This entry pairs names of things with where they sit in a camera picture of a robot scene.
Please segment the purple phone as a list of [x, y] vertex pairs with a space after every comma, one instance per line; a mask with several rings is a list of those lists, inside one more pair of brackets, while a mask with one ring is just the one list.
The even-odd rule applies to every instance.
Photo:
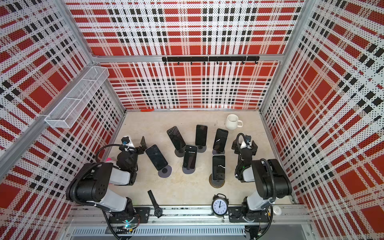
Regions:
[[197, 146], [186, 145], [185, 153], [183, 159], [183, 167], [186, 169], [195, 169], [196, 168], [196, 159], [197, 159]]

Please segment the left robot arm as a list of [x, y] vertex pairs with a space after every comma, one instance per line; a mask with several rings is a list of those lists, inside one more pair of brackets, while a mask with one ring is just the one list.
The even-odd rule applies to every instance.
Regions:
[[103, 213], [110, 213], [107, 220], [112, 224], [130, 223], [146, 224], [149, 220], [150, 208], [137, 208], [129, 197], [123, 197], [109, 188], [109, 185], [132, 186], [138, 175], [138, 156], [148, 148], [142, 137], [140, 146], [135, 147], [129, 136], [121, 139], [121, 144], [109, 144], [101, 147], [119, 147], [117, 161], [88, 163], [80, 169], [78, 174], [66, 190], [66, 198], [81, 206], [91, 206], [101, 209]]

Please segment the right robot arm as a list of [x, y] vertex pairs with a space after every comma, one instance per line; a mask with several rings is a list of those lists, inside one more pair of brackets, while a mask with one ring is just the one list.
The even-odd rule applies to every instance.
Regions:
[[229, 208], [231, 223], [268, 222], [276, 199], [292, 194], [291, 182], [276, 159], [253, 160], [258, 146], [251, 136], [239, 133], [232, 144], [238, 155], [235, 178], [242, 183], [255, 183], [256, 191], [245, 197], [240, 207]]

